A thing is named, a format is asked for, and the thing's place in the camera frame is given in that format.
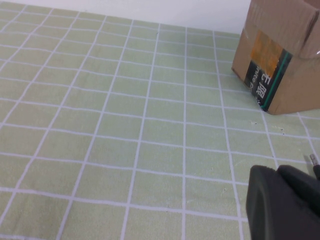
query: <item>teal stripe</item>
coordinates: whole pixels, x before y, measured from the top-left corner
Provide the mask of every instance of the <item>teal stripe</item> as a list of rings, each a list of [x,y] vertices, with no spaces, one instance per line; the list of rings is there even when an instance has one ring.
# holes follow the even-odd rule
[[[268,103],[268,101],[269,101],[269,99],[270,99],[270,96],[271,96],[271,94],[272,94],[272,92],[273,92],[273,90],[274,90],[274,88],[275,88],[276,82],[278,81],[279,75],[280,75],[282,69],[284,68],[284,65],[285,65],[285,62],[286,62],[286,60],[287,60],[287,58],[288,58],[288,55],[289,55],[289,53],[286,52],[285,55],[284,55],[284,59],[283,59],[283,61],[282,61],[282,63],[281,63],[281,66],[280,66],[280,68],[279,68],[279,71],[278,71],[278,73],[276,74],[275,79],[274,79],[274,82],[273,82],[273,84],[272,84],[272,86],[271,86],[271,88],[270,88],[269,94],[268,94],[268,96],[266,97],[266,100],[265,100],[263,106],[261,106],[261,108],[265,108],[265,107],[266,107],[266,105],[267,105],[267,103]]]

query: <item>black object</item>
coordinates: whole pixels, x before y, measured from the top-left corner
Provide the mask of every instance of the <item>black object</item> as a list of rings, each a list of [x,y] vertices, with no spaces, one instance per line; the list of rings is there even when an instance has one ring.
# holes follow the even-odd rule
[[[289,165],[255,165],[246,212],[252,240],[320,240],[320,181]]]

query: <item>cardboard box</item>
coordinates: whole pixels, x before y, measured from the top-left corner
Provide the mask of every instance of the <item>cardboard box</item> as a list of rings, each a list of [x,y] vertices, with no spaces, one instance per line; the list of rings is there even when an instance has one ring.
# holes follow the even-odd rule
[[[320,0],[251,0],[232,70],[273,115],[320,109]]]

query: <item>metal pin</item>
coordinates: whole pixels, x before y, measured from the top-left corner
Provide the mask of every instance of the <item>metal pin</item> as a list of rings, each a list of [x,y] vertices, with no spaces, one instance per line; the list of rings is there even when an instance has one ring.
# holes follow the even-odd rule
[[[310,159],[311,159],[313,166],[319,165],[318,160],[314,154],[310,155]]]

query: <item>box flap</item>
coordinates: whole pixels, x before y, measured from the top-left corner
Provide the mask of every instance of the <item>box flap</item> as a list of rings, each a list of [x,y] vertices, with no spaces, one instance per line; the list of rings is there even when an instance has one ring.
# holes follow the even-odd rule
[[[297,56],[314,34],[311,30],[318,14],[316,7],[303,0],[251,0],[247,20]]]

